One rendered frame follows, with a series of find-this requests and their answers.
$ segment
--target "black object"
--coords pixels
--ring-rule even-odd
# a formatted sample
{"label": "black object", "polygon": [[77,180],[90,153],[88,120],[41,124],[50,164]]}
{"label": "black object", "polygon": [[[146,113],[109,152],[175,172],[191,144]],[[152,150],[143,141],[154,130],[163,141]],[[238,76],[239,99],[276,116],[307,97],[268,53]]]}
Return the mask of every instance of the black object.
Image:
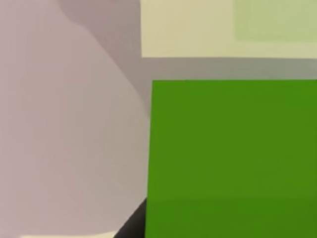
{"label": "black object", "polygon": [[147,200],[145,199],[114,238],[145,238],[146,206]]}

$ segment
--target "light green square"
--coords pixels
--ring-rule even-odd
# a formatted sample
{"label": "light green square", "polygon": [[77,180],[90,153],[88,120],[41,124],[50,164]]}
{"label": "light green square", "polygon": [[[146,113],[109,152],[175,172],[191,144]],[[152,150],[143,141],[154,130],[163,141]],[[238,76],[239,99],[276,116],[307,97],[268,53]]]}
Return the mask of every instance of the light green square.
{"label": "light green square", "polygon": [[238,41],[317,42],[316,0],[235,0]]}

